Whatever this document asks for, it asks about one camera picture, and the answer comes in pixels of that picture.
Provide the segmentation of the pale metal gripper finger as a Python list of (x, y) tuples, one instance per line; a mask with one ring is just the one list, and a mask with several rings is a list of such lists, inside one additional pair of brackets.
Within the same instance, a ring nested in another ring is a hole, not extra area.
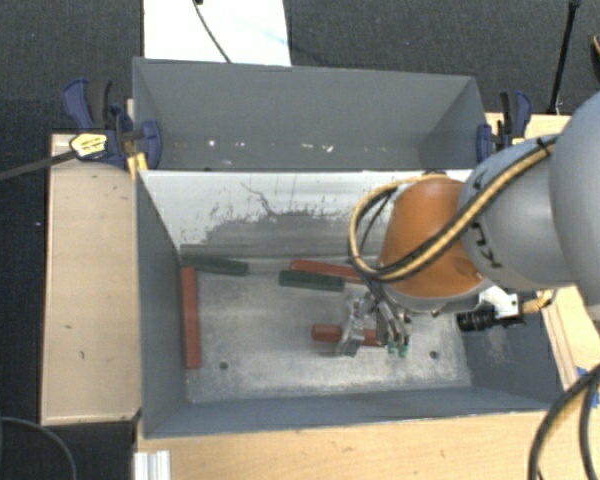
[(363, 330), (363, 316), (361, 315), (361, 301), (359, 299), (346, 301), (341, 330), (343, 332), (361, 332)]
[(340, 339), (334, 348), (334, 355), (337, 357), (353, 358), (357, 355), (361, 347), (361, 340), (356, 337), (344, 337)]

